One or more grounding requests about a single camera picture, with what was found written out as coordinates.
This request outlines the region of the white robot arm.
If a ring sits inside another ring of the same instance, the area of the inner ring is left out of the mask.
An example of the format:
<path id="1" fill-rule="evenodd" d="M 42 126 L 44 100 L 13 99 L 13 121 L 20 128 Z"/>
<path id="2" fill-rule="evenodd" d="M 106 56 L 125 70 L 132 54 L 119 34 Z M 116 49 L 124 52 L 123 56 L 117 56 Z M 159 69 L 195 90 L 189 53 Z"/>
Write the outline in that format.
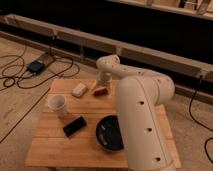
<path id="1" fill-rule="evenodd" d="M 100 85 L 109 83 L 112 74 L 120 77 L 115 89 L 115 110 L 128 168 L 176 171 L 155 111 L 156 105 L 174 95 L 172 79 L 149 69 L 122 65 L 117 55 L 100 57 L 96 66 Z"/>

